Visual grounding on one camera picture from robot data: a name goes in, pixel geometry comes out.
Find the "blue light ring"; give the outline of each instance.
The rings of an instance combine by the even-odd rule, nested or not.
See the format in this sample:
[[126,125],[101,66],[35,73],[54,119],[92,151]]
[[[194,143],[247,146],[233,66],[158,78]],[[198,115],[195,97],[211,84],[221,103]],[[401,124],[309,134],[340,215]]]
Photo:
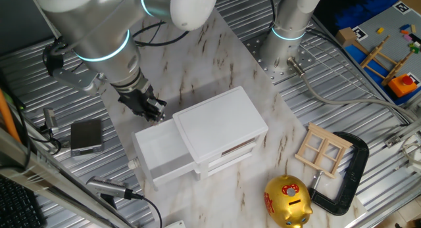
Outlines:
[[126,40],[124,40],[123,44],[115,52],[113,52],[113,53],[111,53],[109,55],[106,55],[105,57],[100,57],[100,58],[85,58],[85,57],[81,57],[77,53],[76,53],[76,55],[79,58],[81,58],[82,60],[87,61],[87,62],[100,62],[100,61],[108,60],[108,59],[114,57],[115,55],[117,55],[119,52],[121,52],[121,50],[123,50],[123,48],[129,42],[129,39],[130,39],[130,30],[127,30]]
[[274,34],[275,34],[278,38],[280,38],[280,39],[284,39],[284,40],[287,40],[287,41],[294,41],[294,40],[298,40],[298,39],[302,38],[302,37],[304,36],[304,34],[305,34],[305,32],[304,32],[304,33],[303,33],[301,36],[299,36],[299,37],[296,37],[296,38],[286,38],[286,37],[282,37],[281,35],[277,34],[277,33],[275,32],[275,29],[274,29],[274,28],[272,28],[272,31],[274,32]]
[[145,10],[145,12],[153,17],[153,15],[146,9],[145,0],[140,0],[140,2],[142,3],[142,7]]

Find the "white marble board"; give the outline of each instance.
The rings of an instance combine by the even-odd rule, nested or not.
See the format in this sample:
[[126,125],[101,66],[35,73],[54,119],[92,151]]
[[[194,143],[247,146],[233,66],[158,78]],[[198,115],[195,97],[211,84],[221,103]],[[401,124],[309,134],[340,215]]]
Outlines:
[[[133,31],[157,21],[146,18]],[[153,33],[151,30],[142,34],[141,40],[149,41]],[[180,34],[182,31],[165,24],[154,42],[168,41]],[[177,111],[242,86],[269,127],[263,147],[253,157],[204,181],[186,174],[155,192],[141,170],[135,170],[145,196],[161,211],[164,224],[182,219],[187,228],[278,227],[266,211],[264,188],[269,180],[285,173],[310,185],[315,170],[294,158],[307,132],[219,13],[213,11],[202,28],[175,44],[142,47],[141,69],[155,95],[168,103],[167,119]],[[118,94],[109,84],[101,86],[100,93],[131,160],[136,157],[131,133],[151,123],[118,103]],[[331,198],[336,196],[342,181],[336,175],[334,180],[324,176],[318,186],[321,193]],[[333,216],[314,204],[311,207],[313,215],[304,227],[345,227],[366,212],[356,197],[344,216]]]

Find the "piggy bank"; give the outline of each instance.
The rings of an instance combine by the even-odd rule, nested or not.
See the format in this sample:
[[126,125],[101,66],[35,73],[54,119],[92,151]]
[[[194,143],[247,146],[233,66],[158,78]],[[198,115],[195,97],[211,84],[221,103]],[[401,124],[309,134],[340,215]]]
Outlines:
[[264,190],[264,203],[270,217],[283,228],[302,228],[313,213],[306,186],[290,175],[269,181]]

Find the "small black box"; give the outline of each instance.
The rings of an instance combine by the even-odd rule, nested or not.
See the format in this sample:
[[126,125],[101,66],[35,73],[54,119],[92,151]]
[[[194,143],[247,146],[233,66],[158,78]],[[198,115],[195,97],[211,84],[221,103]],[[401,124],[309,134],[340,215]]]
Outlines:
[[104,151],[102,121],[74,122],[70,126],[70,151],[72,156],[81,156]]

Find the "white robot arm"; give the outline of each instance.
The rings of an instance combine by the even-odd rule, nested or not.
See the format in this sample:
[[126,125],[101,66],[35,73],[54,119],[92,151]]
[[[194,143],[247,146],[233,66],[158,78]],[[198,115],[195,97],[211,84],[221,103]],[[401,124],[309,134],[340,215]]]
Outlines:
[[[146,120],[164,118],[166,102],[155,98],[142,74],[140,53],[128,29],[146,15],[191,31],[202,26],[216,0],[37,0],[64,40],[47,47],[49,74],[94,95],[101,74],[120,94],[119,101]],[[73,50],[89,68],[84,76],[62,69],[62,54]]]

